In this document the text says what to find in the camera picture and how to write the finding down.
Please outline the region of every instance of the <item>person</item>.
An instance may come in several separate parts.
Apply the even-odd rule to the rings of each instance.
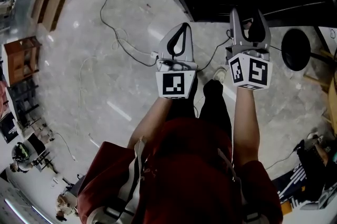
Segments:
[[[52,140],[49,134],[40,139],[32,134],[26,141],[18,142],[12,149],[13,163],[9,166],[11,171],[27,173],[31,170],[34,167],[33,161],[46,150],[45,145]]]
[[[56,219],[58,221],[67,221],[65,216],[69,216],[72,213],[78,216],[77,213],[77,198],[70,193],[70,191],[65,191],[64,194],[60,194],[56,199]]]
[[[98,215],[99,206],[112,202],[116,186],[125,183],[122,171],[126,166],[128,174],[128,165],[124,163],[134,158],[140,139],[146,141],[141,155],[146,161],[132,223],[242,223],[255,213],[268,223],[282,222],[276,188],[259,162],[260,132],[253,92],[237,88],[232,141],[219,81],[224,73],[221,69],[204,85],[199,118],[193,105],[195,78],[188,99],[155,101],[133,131],[127,148],[107,142],[102,145],[79,191],[82,223],[93,223],[87,220],[95,220],[96,213],[99,222],[108,223]]]

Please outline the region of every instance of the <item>white sneaker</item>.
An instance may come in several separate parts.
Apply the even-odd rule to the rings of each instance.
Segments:
[[[219,68],[213,75],[213,80],[217,80],[223,85],[223,83],[225,83],[226,72],[224,68]]]

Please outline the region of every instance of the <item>red shirt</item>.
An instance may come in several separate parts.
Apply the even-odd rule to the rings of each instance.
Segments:
[[[167,122],[151,148],[133,223],[242,223],[240,186],[218,156],[218,148],[231,159],[231,142],[216,126],[190,118]],[[117,195],[133,158],[130,149],[102,145],[78,197],[83,223],[92,210]],[[236,173],[246,200],[270,223],[282,222],[279,197],[262,164],[248,162]]]

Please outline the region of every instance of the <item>black disc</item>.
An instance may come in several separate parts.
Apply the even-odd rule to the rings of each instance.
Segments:
[[[290,29],[282,40],[282,58],[291,70],[302,70],[310,59],[310,42],[304,32]]]

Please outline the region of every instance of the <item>polished floor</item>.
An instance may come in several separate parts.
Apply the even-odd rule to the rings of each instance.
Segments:
[[[105,0],[67,0],[57,29],[48,33],[39,25],[37,38],[43,44],[39,59],[40,112],[56,135],[51,151],[53,163],[65,178],[85,174],[103,141],[126,146],[139,121],[157,98],[156,67],[145,67],[118,47],[113,31],[100,19]],[[108,0],[104,20],[117,28],[122,45],[137,59],[151,64],[161,38],[174,26],[189,22],[173,0]],[[190,23],[194,58],[200,67],[210,60],[215,47],[227,39],[229,24]],[[271,28],[272,45],[281,47],[289,28]],[[321,43],[312,27],[301,27],[312,51]],[[320,75],[322,64],[311,59],[305,70],[293,72],[283,63],[280,51],[270,48],[274,64],[270,89],[255,93],[261,132],[259,159],[265,167],[287,157],[295,145],[315,127],[326,130],[325,110],[319,86],[303,80],[304,73]],[[195,107],[203,104],[202,86],[225,64],[220,47],[199,74]],[[224,98],[233,120],[235,88],[227,74]],[[296,154],[268,170],[275,178],[299,163]]]

